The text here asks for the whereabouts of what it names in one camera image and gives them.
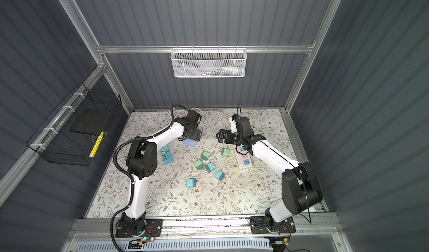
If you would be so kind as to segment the blue square socket cube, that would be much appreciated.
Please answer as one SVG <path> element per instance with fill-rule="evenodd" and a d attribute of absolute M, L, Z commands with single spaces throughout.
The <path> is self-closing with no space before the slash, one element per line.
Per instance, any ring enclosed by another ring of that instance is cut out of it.
<path fill-rule="evenodd" d="M 198 145 L 198 141 L 186 138 L 183 140 L 183 144 L 190 147 L 195 147 Z"/>

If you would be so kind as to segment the white long power strip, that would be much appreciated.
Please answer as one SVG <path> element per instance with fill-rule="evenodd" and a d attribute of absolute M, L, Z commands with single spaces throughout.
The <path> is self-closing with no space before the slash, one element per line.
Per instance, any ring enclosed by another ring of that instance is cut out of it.
<path fill-rule="evenodd" d="M 252 168 L 252 162 L 249 153 L 240 145 L 236 148 L 236 159 L 238 161 L 239 169 L 248 171 L 249 168 Z"/>

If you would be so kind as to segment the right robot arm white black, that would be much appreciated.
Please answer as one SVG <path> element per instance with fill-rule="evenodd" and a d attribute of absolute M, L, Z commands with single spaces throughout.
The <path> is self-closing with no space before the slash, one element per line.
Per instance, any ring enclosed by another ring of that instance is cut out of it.
<path fill-rule="evenodd" d="M 281 153 L 262 135 L 255 134 L 247 117 L 238 114 L 230 118 L 231 129 L 221 129 L 218 142 L 242 148 L 265 162 L 281 178 L 282 199 L 265 212 L 265 226 L 278 231 L 288 218 L 308 210 L 323 200 L 316 172 L 309 162 L 300 163 Z"/>

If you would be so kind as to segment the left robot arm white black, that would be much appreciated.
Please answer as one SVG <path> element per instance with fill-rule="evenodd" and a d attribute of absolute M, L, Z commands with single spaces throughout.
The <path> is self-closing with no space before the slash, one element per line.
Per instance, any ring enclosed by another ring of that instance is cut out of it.
<path fill-rule="evenodd" d="M 129 178 L 130 190 L 126 207 L 115 214 L 132 235 L 145 233 L 145 198 L 150 177 L 158 167 L 158 152 L 171 141 L 190 138 L 198 131 L 201 115 L 181 105 L 170 108 L 172 120 L 162 130 L 146 137 L 137 136 L 122 143 L 114 152 L 114 165 Z"/>

